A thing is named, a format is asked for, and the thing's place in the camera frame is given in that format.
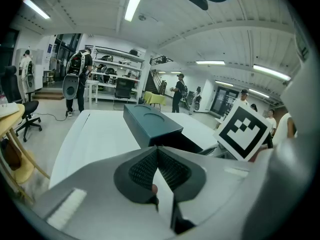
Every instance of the glass door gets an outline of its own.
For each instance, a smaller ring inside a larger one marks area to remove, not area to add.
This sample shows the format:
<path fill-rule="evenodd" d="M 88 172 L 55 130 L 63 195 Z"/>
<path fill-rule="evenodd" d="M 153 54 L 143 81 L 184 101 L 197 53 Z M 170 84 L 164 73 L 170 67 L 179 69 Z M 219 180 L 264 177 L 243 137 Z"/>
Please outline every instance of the glass door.
<path fill-rule="evenodd" d="M 238 95 L 238 91 L 219 87 L 210 110 L 223 117 L 225 113 L 229 113 L 231 104 Z"/>

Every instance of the black rubber pad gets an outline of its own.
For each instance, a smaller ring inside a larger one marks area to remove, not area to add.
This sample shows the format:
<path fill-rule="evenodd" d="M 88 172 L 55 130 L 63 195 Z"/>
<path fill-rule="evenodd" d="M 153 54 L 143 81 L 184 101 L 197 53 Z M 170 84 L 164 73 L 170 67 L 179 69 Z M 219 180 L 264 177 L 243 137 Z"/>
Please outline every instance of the black rubber pad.
<path fill-rule="evenodd" d="M 132 202 L 156 204 L 152 184 L 157 168 L 177 203 L 195 198 L 206 182 L 206 173 L 199 165 L 164 147 L 154 146 L 122 163 L 113 175 L 114 184 Z"/>

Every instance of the doorway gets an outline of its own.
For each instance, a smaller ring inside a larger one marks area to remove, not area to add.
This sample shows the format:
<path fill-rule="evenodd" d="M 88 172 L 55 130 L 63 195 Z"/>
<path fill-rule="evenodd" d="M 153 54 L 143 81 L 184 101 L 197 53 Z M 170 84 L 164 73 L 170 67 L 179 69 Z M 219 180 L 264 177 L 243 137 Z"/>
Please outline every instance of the doorway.
<path fill-rule="evenodd" d="M 54 74 L 54 86 L 60 87 L 67 74 L 67 63 L 76 52 L 81 34 L 58 34 L 56 36 L 52 56 L 58 59 L 59 67 Z"/>
<path fill-rule="evenodd" d="M 238 97 L 238 95 L 239 92 L 236 90 L 218 87 L 210 110 L 223 117 L 224 114 L 229 111 L 231 104 Z"/>

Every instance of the black and white fiducial marker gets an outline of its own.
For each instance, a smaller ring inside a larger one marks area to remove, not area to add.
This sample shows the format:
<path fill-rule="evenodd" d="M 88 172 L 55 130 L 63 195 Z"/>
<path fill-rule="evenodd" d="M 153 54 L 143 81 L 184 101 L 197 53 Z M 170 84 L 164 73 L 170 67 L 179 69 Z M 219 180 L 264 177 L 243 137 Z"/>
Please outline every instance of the black and white fiducial marker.
<path fill-rule="evenodd" d="M 266 139 L 271 124 L 249 106 L 237 102 L 214 137 L 237 160 L 249 161 Z"/>

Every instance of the window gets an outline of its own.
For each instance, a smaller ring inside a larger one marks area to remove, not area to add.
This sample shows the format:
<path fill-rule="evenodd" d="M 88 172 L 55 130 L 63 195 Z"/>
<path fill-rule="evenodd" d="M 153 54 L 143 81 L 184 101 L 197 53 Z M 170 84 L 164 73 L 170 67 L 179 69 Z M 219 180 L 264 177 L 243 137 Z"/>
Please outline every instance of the window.
<path fill-rule="evenodd" d="M 62 35 L 62 42 L 64 42 L 66 45 L 71 45 L 72 39 L 75 34 L 63 34 Z"/>

